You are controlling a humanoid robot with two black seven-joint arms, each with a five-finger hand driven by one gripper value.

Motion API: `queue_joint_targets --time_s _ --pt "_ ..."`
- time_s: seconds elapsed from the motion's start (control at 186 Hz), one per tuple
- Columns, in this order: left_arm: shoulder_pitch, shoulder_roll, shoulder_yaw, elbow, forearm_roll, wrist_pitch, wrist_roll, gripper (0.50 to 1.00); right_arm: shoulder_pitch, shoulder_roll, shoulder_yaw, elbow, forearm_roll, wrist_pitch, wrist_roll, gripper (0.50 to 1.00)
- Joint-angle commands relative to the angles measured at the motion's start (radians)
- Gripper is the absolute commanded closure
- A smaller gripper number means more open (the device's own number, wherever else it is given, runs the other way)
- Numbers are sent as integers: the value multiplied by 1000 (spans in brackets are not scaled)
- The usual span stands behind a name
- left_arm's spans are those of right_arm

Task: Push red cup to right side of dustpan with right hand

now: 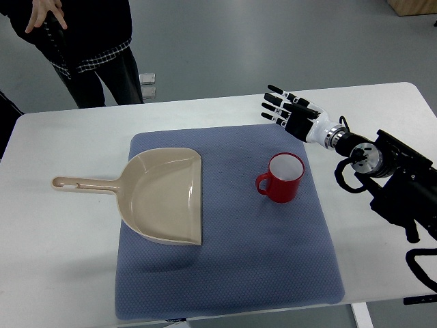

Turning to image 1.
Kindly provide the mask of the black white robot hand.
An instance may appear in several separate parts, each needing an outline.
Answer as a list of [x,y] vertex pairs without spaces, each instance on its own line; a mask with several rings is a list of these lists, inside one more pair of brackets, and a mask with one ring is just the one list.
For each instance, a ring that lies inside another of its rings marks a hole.
[[279,126],[293,137],[306,143],[317,143],[333,150],[337,140],[347,132],[347,128],[330,119],[321,107],[314,103],[269,85],[264,94],[261,116]]

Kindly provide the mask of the person's bare hand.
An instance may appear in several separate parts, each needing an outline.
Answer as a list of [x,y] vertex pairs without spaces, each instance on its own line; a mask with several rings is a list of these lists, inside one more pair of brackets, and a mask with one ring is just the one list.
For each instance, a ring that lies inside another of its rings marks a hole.
[[31,16],[25,33],[31,33],[35,28],[41,27],[49,13],[55,17],[62,29],[68,28],[61,0],[33,0]]

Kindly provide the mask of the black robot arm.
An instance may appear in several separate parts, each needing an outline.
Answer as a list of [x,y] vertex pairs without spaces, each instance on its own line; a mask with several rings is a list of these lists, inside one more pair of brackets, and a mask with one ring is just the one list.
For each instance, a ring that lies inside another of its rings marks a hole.
[[436,237],[436,169],[431,160],[389,133],[378,130],[370,141],[352,133],[344,117],[334,137],[344,157],[335,169],[337,184],[349,193],[369,192],[370,208],[405,230],[406,239],[420,241],[418,226]]

